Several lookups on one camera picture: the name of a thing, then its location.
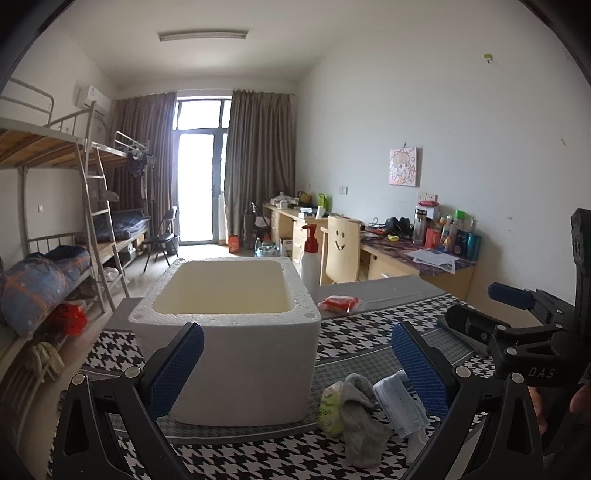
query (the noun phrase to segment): plastic bag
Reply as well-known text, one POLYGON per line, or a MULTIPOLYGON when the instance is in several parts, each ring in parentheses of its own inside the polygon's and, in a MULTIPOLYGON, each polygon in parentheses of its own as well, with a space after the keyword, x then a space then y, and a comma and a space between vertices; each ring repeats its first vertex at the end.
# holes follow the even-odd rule
POLYGON ((318 304, 319 310, 328 310, 335 313, 353 313, 361 305, 361 299, 346 297, 343 295, 331 295, 318 304))
POLYGON ((84 311, 77 305, 60 303, 49 314, 46 324, 49 328, 65 335, 79 335, 88 323, 84 311))
POLYGON ((105 277, 107 281, 115 281, 119 275, 119 270, 113 267, 107 267, 105 270, 105 277))
POLYGON ((343 433, 343 423, 339 417, 340 393, 343 382, 333 383, 324 389, 320 399, 318 426, 327 435, 338 437, 343 433))

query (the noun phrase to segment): cartoon painting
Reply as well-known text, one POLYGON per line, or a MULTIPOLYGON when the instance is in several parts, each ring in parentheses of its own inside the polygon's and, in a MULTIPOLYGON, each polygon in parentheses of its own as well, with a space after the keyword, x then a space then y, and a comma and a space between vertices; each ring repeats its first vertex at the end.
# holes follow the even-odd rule
POLYGON ((390 185, 417 187, 417 147, 390 150, 390 185))

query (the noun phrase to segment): metal ladder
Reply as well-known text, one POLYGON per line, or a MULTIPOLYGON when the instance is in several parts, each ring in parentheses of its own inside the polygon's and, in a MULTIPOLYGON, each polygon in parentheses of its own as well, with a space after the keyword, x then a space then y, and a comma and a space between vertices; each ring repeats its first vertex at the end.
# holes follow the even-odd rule
POLYGON ((82 178, 82 185, 83 185, 83 203, 84 203, 84 210, 85 210, 85 224, 86 224, 86 237, 88 239, 89 250, 92 248, 90 252, 90 263, 93 272, 93 278, 95 281, 96 286, 96 295, 99 299, 100 308, 102 312, 105 312, 105 301, 103 299, 103 293, 106 295, 107 300, 111 306, 113 312, 115 311, 115 303, 113 302, 113 297, 111 295, 111 288, 117 283, 117 281, 121 281, 121 285, 123 286, 123 290, 125 292, 125 296, 129 298, 129 289, 127 287, 127 279, 125 277, 125 271, 123 266, 121 265, 121 260, 119 259, 119 252, 117 251, 117 244, 115 241, 115 233, 113 231, 113 220, 111 218, 111 207, 109 204, 109 195, 116 196, 114 192, 109 192, 107 188, 107 181, 105 176, 105 171, 103 169, 103 164, 100 160, 100 153, 97 149, 93 149, 92 143, 87 141, 85 145, 85 161, 83 162, 82 156, 80 155, 80 151, 78 148, 78 158, 80 161, 80 176, 82 178), (89 163, 90 163, 90 152, 94 150, 94 156, 96 160, 96 175, 90 174, 89 172, 89 163), (99 188, 97 190, 97 198, 98 205, 103 204, 105 208, 99 209, 95 212, 92 211, 92 202, 91 195, 89 192, 88 180, 98 180, 99 181, 99 188), (107 217, 107 225, 109 227, 109 237, 110 237, 110 244, 111 248, 113 249, 113 258, 115 259, 115 266, 118 270, 117 277, 110 282, 107 282, 105 269, 100 261, 100 252, 99 252, 99 245, 96 239, 96 231, 95 231, 95 223, 93 218, 99 215, 106 215, 107 217))

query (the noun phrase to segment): wooden chair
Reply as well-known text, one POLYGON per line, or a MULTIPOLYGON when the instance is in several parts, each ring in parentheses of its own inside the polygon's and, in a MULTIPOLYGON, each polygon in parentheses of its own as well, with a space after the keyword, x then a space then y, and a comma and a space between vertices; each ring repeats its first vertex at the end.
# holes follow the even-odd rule
POLYGON ((359 224, 329 216, 328 230, 326 275, 335 283, 357 281, 361 255, 359 224))

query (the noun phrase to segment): red package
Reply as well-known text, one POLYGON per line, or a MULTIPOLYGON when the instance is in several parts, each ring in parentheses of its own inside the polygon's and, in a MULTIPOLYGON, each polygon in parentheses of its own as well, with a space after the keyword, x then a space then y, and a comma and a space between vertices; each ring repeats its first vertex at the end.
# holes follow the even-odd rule
POLYGON ((343 295, 331 295, 318 304, 319 310, 328 310, 334 313, 353 313, 361 305, 361 299, 346 297, 343 295))
POLYGON ((60 303, 47 317, 46 323, 66 335, 80 335, 88 319, 78 305, 60 303))

